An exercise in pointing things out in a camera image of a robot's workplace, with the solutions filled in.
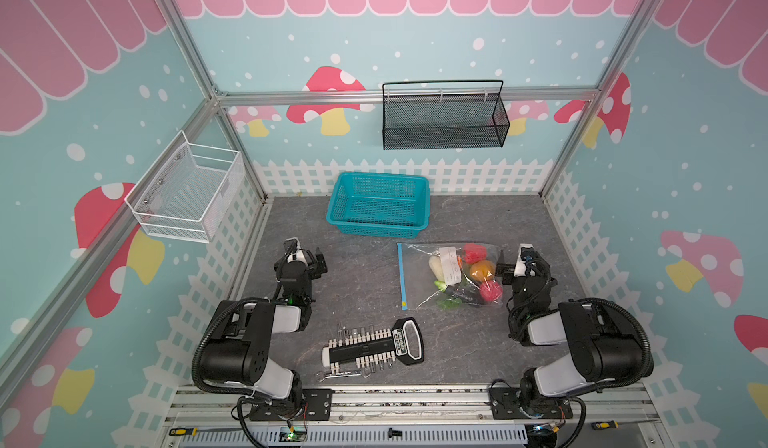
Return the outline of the pink toy fruit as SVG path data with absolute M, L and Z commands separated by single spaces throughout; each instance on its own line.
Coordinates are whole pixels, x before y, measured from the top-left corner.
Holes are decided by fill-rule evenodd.
M 485 280 L 480 285 L 479 291 L 486 304 L 495 303 L 503 297 L 503 288 L 494 279 Z

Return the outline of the clear zip top bag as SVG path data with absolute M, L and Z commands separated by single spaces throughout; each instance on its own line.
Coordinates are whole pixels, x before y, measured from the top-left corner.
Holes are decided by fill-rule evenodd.
M 500 249 L 494 245 L 477 242 L 456 243 L 400 243 L 397 247 L 401 307 L 403 310 L 418 310 L 437 307 L 441 298 L 460 300 L 462 306 L 480 308 L 486 304 L 481 297 L 477 283 L 470 277 L 470 266 L 461 259 L 461 250 L 467 243 L 483 245 L 487 248 L 486 260 L 496 266 L 500 259 Z M 438 256 L 442 261 L 445 282 L 438 282 L 428 266 L 431 256 Z

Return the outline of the teal plastic basket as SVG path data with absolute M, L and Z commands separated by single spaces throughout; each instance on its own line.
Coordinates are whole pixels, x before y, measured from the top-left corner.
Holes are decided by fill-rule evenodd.
M 414 239 L 430 218 L 429 181 L 421 176 L 347 172 L 334 186 L 326 220 L 346 235 Z

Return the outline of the white green toy cabbage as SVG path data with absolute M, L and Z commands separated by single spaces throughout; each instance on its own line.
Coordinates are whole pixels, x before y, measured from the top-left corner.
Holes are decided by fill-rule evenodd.
M 445 282 L 445 275 L 442 267 L 442 261 L 438 256 L 431 256 L 428 260 L 428 266 L 438 282 Z

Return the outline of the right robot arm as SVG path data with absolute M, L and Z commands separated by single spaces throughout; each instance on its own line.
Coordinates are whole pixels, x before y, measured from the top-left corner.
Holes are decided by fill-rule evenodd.
M 529 419 L 565 415 L 581 395 L 622 388 L 654 370 L 650 339 L 625 308 L 602 298 L 569 299 L 552 306 L 557 280 L 538 252 L 525 248 L 496 275 L 512 288 L 509 337 L 526 347 L 565 346 L 566 355 L 527 369 L 508 393 L 489 387 L 491 403 Z

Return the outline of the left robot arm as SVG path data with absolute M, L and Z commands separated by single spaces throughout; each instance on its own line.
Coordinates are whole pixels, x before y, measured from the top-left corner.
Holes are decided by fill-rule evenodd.
M 298 417 L 307 405 L 300 375 L 270 358 L 271 339 L 307 328 L 312 282 L 327 271 L 321 252 L 291 248 L 275 264 L 272 298 L 221 302 L 193 354 L 194 385 L 206 393 L 238 395 L 241 405 L 263 406 L 286 420 Z

